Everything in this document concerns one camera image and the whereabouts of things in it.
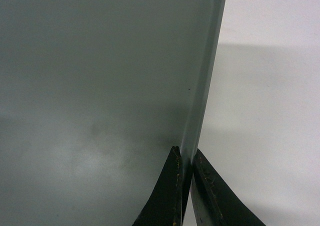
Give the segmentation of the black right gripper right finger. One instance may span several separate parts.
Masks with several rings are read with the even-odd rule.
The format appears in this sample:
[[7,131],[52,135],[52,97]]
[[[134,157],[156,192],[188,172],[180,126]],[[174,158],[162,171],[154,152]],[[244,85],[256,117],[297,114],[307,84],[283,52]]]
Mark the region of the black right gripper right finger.
[[197,225],[264,225],[199,149],[193,159],[190,193]]

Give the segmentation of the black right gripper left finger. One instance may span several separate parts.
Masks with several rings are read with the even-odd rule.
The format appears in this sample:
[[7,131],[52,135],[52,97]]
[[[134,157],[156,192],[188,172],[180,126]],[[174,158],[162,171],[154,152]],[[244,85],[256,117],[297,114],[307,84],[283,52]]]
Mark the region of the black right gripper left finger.
[[133,225],[183,225],[189,189],[189,167],[173,146],[153,191]]

